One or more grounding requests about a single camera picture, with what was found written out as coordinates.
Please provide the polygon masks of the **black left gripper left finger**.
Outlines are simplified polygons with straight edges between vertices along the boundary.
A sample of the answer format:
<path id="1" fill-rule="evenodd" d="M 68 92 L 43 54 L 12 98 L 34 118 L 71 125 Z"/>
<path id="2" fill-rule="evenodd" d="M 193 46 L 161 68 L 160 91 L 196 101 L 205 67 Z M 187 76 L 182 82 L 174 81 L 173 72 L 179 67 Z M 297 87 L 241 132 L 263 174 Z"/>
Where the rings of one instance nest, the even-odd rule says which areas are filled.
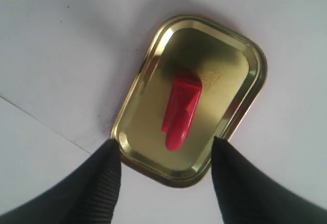
<path id="1" fill-rule="evenodd" d="M 121 186 L 118 142 L 109 139 L 58 184 L 1 215 L 1 223 L 111 223 Z"/>

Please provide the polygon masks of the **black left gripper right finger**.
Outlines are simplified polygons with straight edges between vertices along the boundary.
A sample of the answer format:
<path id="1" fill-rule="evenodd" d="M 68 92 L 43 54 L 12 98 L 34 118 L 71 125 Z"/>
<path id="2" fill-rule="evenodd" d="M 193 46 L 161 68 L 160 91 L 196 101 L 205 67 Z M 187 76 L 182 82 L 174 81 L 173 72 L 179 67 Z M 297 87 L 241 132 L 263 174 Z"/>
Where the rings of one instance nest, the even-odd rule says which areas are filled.
<path id="1" fill-rule="evenodd" d="M 284 188 L 216 137 L 212 180 L 224 223 L 326 223 L 326 210 Z"/>

